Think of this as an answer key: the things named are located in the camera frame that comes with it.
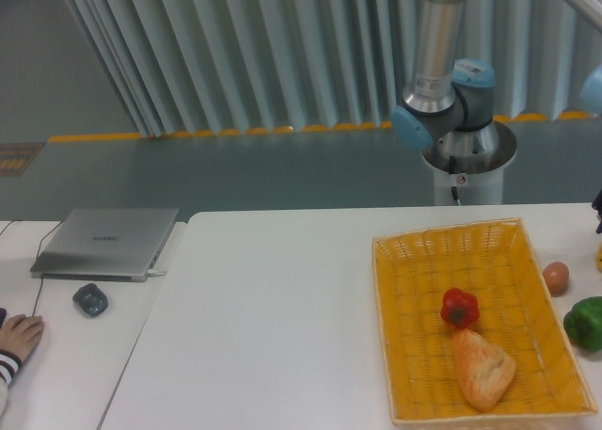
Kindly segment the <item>person's hand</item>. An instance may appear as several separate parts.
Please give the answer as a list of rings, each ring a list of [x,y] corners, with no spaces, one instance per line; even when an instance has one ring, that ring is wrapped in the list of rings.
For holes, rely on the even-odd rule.
[[[38,346],[45,329],[41,316],[18,314],[1,326],[1,350],[25,361]]]

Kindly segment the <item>striped sleeve forearm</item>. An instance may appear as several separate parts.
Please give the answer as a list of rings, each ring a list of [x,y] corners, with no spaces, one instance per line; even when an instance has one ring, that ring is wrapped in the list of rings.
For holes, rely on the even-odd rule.
[[[21,368],[23,361],[9,351],[2,350],[0,353],[0,375],[1,375],[1,390],[0,390],[0,409],[4,413],[8,402],[8,387],[15,375]]]

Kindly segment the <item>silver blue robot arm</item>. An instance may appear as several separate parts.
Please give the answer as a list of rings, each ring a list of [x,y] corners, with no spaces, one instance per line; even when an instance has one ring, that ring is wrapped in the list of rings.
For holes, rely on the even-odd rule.
[[[499,204],[507,121],[601,112],[601,0],[419,0],[411,73],[391,112],[438,205]]]

